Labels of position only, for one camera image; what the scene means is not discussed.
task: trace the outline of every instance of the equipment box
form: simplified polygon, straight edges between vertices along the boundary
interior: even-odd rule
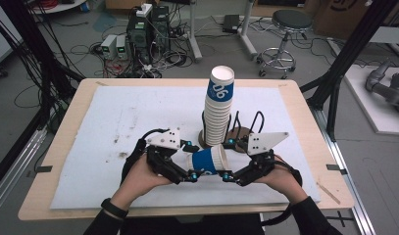
[[[313,21],[315,34],[347,39],[369,7],[366,1],[323,1]]]

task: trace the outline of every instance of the wheel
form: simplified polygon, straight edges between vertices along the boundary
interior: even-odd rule
[[[264,70],[260,70],[260,72],[258,72],[258,75],[260,77],[266,76],[266,72]]]

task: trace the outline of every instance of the white paper sheet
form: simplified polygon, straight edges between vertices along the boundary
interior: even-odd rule
[[[111,87],[102,86],[78,131],[66,159],[51,209],[92,209],[111,197],[121,180],[125,158],[138,138],[154,128],[180,127],[184,140],[198,145],[206,87]],[[288,112],[276,88],[234,88],[232,116],[240,111],[243,126],[251,126],[263,112],[262,132],[286,131],[290,136],[274,147],[276,153],[299,169],[304,189],[318,202],[320,195],[301,150]],[[254,130],[258,130],[260,119]],[[227,150],[234,171],[248,165],[246,155]],[[187,169],[186,154],[179,150],[175,163]],[[284,196],[266,185],[239,187],[223,183],[216,175],[202,176],[197,183],[161,186],[137,199],[132,207],[211,206],[286,203]]]

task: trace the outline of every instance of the wrist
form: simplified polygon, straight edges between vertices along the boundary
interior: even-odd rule
[[[136,197],[131,197],[127,195],[122,195],[119,191],[117,191],[113,197],[111,198],[111,204],[116,206],[117,208],[127,211],[131,203],[136,199]]]
[[[103,209],[104,213],[117,219],[125,219],[126,215],[128,214],[128,210],[123,210],[112,204],[110,198],[105,199],[104,202],[102,202],[101,208]]]
[[[291,205],[298,204],[307,199],[308,195],[299,184],[290,185],[283,193]]]

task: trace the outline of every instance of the cardboard box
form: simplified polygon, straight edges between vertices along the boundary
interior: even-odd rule
[[[347,39],[368,8],[365,1],[323,1],[313,21],[314,33]]]
[[[132,9],[136,6],[141,6],[143,3],[152,3],[150,0],[105,0],[107,9]]]

